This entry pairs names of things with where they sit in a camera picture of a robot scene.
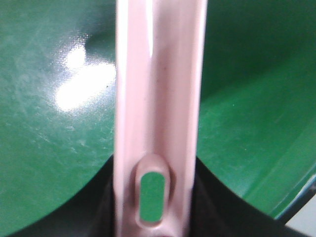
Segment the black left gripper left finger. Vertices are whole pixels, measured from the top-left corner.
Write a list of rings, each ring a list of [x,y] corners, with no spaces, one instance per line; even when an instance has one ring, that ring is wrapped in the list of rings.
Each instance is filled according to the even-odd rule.
[[[97,174],[72,198],[11,237],[113,237],[113,163],[110,156]]]

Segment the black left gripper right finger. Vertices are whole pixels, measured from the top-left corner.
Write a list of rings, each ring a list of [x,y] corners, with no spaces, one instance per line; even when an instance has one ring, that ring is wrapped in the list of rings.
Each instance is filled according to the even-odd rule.
[[[281,217],[274,219],[223,184],[197,158],[191,205],[191,237],[303,237],[285,225],[316,193],[312,182]]]

